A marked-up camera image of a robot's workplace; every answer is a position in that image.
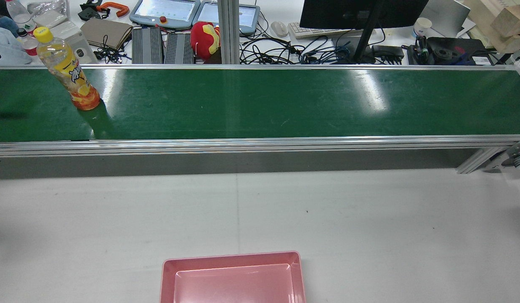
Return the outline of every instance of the green conveyor belt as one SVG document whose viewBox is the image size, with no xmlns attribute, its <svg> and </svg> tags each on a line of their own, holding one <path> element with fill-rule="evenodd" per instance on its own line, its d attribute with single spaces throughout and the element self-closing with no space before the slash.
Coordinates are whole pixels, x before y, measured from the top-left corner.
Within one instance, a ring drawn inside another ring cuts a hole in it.
<svg viewBox="0 0 520 303">
<path fill-rule="evenodd" d="M 510 70 L 85 69 L 75 109 L 46 69 L 0 69 L 0 142 L 520 134 Z"/>
</svg>

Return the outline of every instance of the white floor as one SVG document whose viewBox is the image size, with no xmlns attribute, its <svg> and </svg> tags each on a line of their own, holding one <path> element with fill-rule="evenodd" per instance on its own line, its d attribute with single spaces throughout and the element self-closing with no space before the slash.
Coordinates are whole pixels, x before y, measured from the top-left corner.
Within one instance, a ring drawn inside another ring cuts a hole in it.
<svg viewBox="0 0 520 303">
<path fill-rule="evenodd" d="M 285 250 L 309 303 L 520 303 L 520 175 L 0 181 L 0 303 L 155 303 L 165 259 Z"/>
</svg>

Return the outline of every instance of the plastic bottle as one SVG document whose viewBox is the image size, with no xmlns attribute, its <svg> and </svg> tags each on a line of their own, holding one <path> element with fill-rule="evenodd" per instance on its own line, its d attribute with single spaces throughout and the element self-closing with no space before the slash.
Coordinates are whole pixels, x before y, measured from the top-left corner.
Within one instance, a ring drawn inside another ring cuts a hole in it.
<svg viewBox="0 0 520 303">
<path fill-rule="evenodd" d="M 17 29 L 17 34 L 19 35 L 18 40 L 23 44 L 26 53 L 30 56 L 37 56 L 35 48 L 37 48 L 39 42 L 33 36 L 28 35 L 24 29 Z"/>
<path fill-rule="evenodd" d="M 37 56 L 68 90 L 73 105 L 83 111 L 95 108 L 100 102 L 99 92 L 88 82 L 69 44 L 54 38 L 47 27 L 35 29 L 34 36 L 39 41 Z"/>
<path fill-rule="evenodd" d="M 13 21 L 17 23 L 17 26 L 21 29 L 25 29 L 25 31 L 31 35 L 36 25 L 30 13 L 26 10 L 26 7 L 24 7 L 19 0 L 6 0 L 6 7 Z"/>
</svg>

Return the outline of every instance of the stuffed toy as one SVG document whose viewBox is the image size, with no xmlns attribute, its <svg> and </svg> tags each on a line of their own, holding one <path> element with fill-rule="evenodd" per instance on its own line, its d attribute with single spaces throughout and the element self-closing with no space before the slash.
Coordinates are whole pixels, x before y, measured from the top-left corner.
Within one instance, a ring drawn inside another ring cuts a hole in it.
<svg viewBox="0 0 520 303">
<path fill-rule="evenodd" d="M 194 53 L 208 60 L 221 46 L 219 27 L 213 27 L 210 22 L 197 22 L 191 29 L 191 48 Z"/>
</svg>

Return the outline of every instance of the keyboard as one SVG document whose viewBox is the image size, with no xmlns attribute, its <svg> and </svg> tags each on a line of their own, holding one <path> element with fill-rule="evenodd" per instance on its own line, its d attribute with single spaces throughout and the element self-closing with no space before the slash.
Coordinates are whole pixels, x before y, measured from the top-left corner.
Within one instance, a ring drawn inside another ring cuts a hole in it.
<svg viewBox="0 0 520 303">
<path fill-rule="evenodd" d="M 299 22 L 288 23 L 288 30 L 293 33 L 296 39 L 306 39 L 317 36 L 342 35 L 345 32 L 359 33 L 362 29 L 306 29 L 299 27 Z"/>
</svg>

